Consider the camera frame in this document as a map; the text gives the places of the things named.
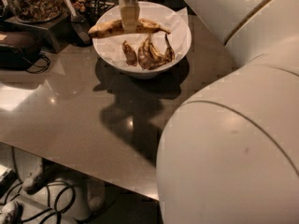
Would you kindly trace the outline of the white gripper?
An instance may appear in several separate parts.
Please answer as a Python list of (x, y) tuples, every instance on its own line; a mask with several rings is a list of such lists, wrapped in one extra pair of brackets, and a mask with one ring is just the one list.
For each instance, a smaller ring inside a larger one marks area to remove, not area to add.
[(140, 7), (137, 0), (120, 0), (121, 22), (126, 34), (134, 33), (138, 25)]

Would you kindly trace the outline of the white robot base leg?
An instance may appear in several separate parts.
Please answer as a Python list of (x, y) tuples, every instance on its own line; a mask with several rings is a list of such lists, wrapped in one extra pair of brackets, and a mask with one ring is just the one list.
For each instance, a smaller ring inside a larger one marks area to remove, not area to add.
[(10, 161), (1, 224), (90, 224), (103, 208), (102, 181), (41, 159)]

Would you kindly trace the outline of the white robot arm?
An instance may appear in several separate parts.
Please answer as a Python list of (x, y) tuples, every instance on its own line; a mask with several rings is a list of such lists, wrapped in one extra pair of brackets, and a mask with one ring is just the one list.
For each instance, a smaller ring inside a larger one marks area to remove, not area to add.
[(299, 0), (184, 1), (236, 69), (164, 128), (164, 224), (299, 224)]

